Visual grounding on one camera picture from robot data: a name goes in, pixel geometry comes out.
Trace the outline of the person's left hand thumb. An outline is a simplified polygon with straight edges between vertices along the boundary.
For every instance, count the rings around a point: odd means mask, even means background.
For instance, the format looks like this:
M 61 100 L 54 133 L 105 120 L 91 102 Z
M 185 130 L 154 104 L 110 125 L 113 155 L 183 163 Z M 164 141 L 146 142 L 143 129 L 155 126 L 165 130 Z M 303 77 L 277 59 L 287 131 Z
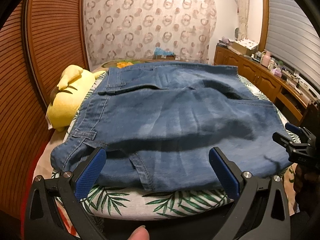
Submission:
M 149 239 L 150 239 L 149 232 L 146 230 L 144 225 L 136 228 L 136 230 L 133 233 L 131 233 L 130 237 L 128 238 L 128 240 L 149 240 Z

